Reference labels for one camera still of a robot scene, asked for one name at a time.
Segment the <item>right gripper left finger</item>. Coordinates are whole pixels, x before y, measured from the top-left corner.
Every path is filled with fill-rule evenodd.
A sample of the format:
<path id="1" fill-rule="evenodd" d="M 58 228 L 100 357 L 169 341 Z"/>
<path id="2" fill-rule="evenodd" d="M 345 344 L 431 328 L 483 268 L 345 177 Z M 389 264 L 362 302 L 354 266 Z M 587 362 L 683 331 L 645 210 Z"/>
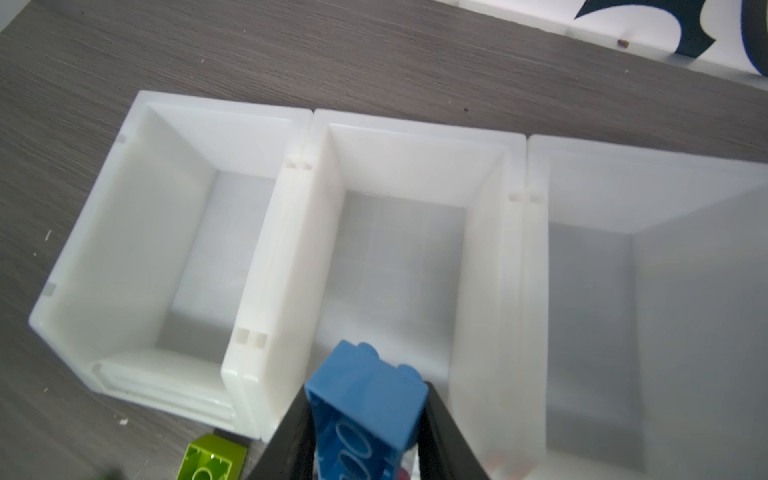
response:
<path id="1" fill-rule="evenodd" d="M 315 428 L 304 387 L 297 391 L 246 480 L 309 480 L 315 465 Z"/>

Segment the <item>white bin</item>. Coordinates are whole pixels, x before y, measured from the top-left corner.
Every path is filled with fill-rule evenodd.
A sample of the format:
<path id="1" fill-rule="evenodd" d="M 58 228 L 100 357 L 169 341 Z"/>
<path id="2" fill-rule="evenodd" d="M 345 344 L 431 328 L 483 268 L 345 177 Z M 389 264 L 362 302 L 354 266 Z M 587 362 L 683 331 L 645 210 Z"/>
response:
<path id="1" fill-rule="evenodd" d="M 512 411 L 493 479 L 767 475 L 767 167 L 534 135 Z"/>
<path id="2" fill-rule="evenodd" d="M 545 450 L 547 227 L 521 133 L 318 110 L 283 162 L 222 377 L 269 438 L 341 341 L 408 364 L 475 455 Z"/>
<path id="3" fill-rule="evenodd" d="M 87 387 L 263 436 L 225 356 L 251 337 L 236 316 L 312 116 L 137 94 L 29 317 Z"/>

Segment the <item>middle white bin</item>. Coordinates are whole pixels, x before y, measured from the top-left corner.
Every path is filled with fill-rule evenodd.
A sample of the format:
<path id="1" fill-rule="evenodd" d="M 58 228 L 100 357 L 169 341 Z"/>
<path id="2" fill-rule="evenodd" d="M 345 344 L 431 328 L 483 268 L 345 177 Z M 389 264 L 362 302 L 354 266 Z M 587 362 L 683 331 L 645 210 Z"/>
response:
<path id="1" fill-rule="evenodd" d="M 475 455 L 545 450 L 547 227 L 521 133 L 318 110 L 283 162 L 222 377 L 269 438 L 341 341 L 408 364 Z"/>

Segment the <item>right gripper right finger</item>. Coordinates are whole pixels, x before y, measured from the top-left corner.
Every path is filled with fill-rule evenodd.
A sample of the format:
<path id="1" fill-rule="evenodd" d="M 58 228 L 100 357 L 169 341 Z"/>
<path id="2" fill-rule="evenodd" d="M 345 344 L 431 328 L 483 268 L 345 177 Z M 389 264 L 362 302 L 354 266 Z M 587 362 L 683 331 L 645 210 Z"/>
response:
<path id="1" fill-rule="evenodd" d="M 431 382 L 417 439 L 419 469 L 426 480 L 489 480 Z"/>

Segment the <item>green brick upper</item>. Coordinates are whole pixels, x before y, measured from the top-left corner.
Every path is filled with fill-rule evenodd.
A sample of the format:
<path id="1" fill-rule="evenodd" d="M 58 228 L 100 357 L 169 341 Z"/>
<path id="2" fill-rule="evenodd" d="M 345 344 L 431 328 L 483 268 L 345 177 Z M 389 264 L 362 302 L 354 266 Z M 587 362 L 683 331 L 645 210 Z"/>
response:
<path id="1" fill-rule="evenodd" d="M 238 480 L 247 448 L 215 434 L 190 442 L 180 464 L 177 480 Z"/>

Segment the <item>left white bin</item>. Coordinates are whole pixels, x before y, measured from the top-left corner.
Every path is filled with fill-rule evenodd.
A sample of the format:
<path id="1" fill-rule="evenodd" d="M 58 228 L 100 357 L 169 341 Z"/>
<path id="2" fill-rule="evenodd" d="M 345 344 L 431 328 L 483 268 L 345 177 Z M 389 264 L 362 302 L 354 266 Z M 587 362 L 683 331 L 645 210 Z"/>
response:
<path id="1" fill-rule="evenodd" d="M 236 316 L 312 116 L 137 94 L 29 317 L 87 387 L 263 436 L 225 356 L 251 337 Z"/>

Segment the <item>right white bin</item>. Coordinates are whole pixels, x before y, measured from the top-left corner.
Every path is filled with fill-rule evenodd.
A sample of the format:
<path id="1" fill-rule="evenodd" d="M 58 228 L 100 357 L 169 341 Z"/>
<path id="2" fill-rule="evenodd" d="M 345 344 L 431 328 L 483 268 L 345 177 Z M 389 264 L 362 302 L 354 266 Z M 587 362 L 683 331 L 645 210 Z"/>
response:
<path id="1" fill-rule="evenodd" d="M 493 479 L 767 475 L 767 167 L 534 135 L 512 411 Z"/>

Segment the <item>blue brick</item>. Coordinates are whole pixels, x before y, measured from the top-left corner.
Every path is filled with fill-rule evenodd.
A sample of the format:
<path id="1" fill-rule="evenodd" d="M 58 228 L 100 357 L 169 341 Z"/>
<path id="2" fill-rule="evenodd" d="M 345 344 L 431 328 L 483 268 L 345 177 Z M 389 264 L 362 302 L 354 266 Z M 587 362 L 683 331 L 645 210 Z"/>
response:
<path id="1" fill-rule="evenodd" d="M 320 479 L 396 479 L 417 442 L 428 386 L 413 367 L 342 340 L 304 385 Z"/>

